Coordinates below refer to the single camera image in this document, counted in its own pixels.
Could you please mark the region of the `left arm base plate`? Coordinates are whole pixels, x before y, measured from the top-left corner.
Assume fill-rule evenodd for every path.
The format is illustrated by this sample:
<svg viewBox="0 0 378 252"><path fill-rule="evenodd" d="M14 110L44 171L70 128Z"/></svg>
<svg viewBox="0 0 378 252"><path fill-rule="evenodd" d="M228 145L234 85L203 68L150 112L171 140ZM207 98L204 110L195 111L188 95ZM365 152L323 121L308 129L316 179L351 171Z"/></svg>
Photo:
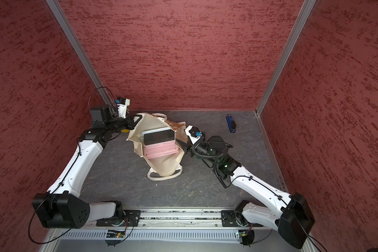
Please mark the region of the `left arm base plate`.
<svg viewBox="0 0 378 252"><path fill-rule="evenodd" d="M122 218L109 218L109 219L100 219L96 222L97 227L137 227L140 216L140 210L125 210L123 212Z"/></svg>

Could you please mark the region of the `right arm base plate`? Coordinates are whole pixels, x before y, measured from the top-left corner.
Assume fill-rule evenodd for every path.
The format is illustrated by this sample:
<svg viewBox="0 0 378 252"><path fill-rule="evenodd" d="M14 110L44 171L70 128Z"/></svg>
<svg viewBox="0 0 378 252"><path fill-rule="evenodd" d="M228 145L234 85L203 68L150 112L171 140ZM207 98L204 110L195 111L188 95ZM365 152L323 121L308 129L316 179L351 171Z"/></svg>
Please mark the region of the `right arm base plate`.
<svg viewBox="0 0 378 252"><path fill-rule="evenodd" d="M242 214L239 214L233 210L222 210L221 220L223 227L240 227L240 228L250 228L250 227L263 227L261 224L248 222Z"/></svg>

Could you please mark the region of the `cream floral canvas tote bag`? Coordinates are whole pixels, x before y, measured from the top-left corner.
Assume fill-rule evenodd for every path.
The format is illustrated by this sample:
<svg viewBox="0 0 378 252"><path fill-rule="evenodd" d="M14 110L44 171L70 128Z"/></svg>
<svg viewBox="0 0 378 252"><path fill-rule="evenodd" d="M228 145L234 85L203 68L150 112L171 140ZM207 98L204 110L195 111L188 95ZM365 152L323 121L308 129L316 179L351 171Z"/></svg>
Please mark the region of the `cream floral canvas tote bag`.
<svg viewBox="0 0 378 252"><path fill-rule="evenodd" d="M188 142L186 122L170 121L162 113L137 115L140 119L130 130L128 140L133 142L134 152L149 165L148 179L165 181L180 176L185 152L178 141Z"/></svg>

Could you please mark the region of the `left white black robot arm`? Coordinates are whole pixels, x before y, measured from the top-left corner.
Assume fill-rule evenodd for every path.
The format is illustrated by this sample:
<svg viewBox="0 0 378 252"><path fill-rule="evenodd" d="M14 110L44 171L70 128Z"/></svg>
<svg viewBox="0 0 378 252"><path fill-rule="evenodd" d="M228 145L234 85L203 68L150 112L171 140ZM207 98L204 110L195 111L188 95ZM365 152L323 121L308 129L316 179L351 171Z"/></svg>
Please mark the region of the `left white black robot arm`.
<svg viewBox="0 0 378 252"><path fill-rule="evenodd" d="M72 158L46 193L32 201L35 215L44 228L82 228L89 222L111 226L127 223L120 201L86 203L80 199L84 182L97 157L112 137L123 130L133 130L142 115L127 115L126 105L97 106L90 109L91 126L77 139Z"/></svg>

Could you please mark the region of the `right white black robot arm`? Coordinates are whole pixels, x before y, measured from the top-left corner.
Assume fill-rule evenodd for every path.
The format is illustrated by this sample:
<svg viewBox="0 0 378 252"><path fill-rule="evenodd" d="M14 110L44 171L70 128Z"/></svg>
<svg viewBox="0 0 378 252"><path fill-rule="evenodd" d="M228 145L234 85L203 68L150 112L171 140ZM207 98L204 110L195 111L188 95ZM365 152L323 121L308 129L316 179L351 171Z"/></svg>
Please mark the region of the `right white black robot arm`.
<svg viewBox="0 0 378 252"><path fill-rule="evenodd" d="M256 177L229 155L232 145L218 135L207 141L203 135L189 136L188 140L178 140L177 143L185 153L203 160L224 188L236 186L264 205L261 208L252 202L242 201L236 209L240 225L260 224L277 231L292 247L301 249L304 246L315 224L304 196L299 193L291 195Z"/></svg>

